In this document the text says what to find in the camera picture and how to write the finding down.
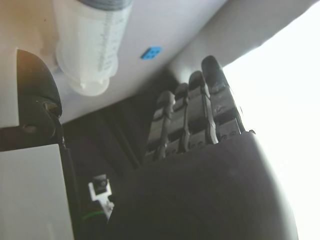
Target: back of robotic hand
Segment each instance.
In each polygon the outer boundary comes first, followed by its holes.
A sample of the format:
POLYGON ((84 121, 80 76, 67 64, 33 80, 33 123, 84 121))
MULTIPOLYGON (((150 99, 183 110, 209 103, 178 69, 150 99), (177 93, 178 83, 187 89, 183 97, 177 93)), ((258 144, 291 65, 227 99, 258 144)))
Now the back of robotic hand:
POLYGON ((143 166, 116 196, 108 239, 298 239, 222 68, 213 56, 201 66, 158 98, 143 166))

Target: gray wall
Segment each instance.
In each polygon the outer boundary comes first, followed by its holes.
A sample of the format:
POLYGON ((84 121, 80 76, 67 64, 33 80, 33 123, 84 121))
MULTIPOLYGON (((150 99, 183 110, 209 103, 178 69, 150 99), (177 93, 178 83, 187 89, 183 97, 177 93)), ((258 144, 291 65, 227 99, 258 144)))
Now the gray wall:
POLYGON ((170 71, 179 82, 214 55, 222 66, 260 46, 317 0, 230 0, 173 59, 170 71))

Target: blue block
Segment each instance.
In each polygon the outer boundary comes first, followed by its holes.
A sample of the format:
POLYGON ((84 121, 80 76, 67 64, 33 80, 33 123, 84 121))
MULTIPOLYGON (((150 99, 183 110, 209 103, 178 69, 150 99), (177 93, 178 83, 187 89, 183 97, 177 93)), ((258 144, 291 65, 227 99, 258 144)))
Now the blue block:
POLYGON ((162 47, 160 46, 152 46, 150 47, 143 55, 143 60, 150 60, 153 59, 155 56, 157 56, 159 53, 161 53, 162 47))

